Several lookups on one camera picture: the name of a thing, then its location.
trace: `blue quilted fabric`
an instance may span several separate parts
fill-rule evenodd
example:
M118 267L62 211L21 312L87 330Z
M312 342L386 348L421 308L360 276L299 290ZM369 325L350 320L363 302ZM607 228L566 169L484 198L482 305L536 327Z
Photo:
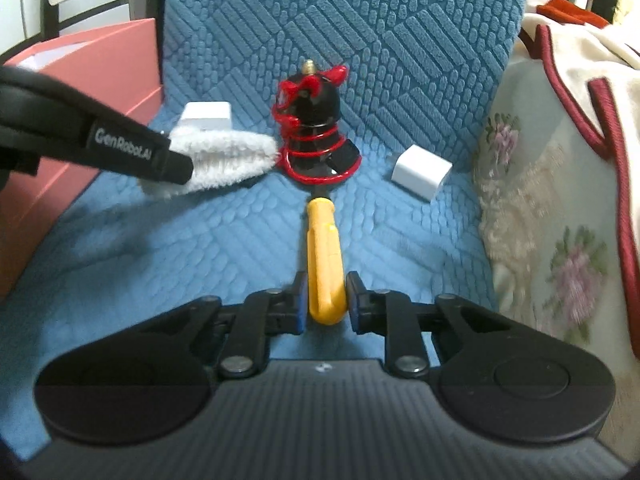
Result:
M524 0L166 0L170 129L191 100L232 103L237 128L274 132L277 82L312 57L351 69L342 130L358 173L332 193L344 267L415 301L453 292L492 307L470 155L513 45ZM455 163L425 203L389 181L416 142ZM204 294L241 301L305 265L308 190L273 172L167 202L102 174L66 211L0 306L0 432L26 458L47 441L31 397L52 358ZM348 321L274 341L273 356L379 357Z

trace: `white block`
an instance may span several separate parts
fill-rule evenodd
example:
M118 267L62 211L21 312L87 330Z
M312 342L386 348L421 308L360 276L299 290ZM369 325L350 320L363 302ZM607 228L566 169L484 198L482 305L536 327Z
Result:
M433 200L452 164L415 144L396 162L391 180L429 201Z
M232 130L231 104L226 101L187 103L178 125L201 130Z

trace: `textured blue backrest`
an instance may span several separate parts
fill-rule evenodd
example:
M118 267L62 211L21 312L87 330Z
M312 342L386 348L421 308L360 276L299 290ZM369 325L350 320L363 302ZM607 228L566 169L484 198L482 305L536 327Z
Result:
M232 103L234 127L274 132L277 83L311 58L344 63L342 129L468 168L525 0L166 0L164 84L175 114Z

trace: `gold tip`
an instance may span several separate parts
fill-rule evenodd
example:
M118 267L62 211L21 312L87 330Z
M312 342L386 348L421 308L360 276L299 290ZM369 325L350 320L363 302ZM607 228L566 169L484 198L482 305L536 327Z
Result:
M318 70L316 69L316 64L313 62L312 59L307 59L302 64L301 72L303 73L303 75L312 75L312 74L315 74L317 71Z

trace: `pink cardboard panel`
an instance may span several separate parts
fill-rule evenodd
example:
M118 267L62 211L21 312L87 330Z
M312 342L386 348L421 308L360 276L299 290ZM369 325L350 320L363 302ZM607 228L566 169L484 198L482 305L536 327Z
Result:
M146 124L162 102L154 20L110 25L37 44L34 54L73 43L85 46L53 61L42 73ZM42 159L36 177L12 174L0 192L0 298L11 291L39 243L59 216L98 175L86 168Z

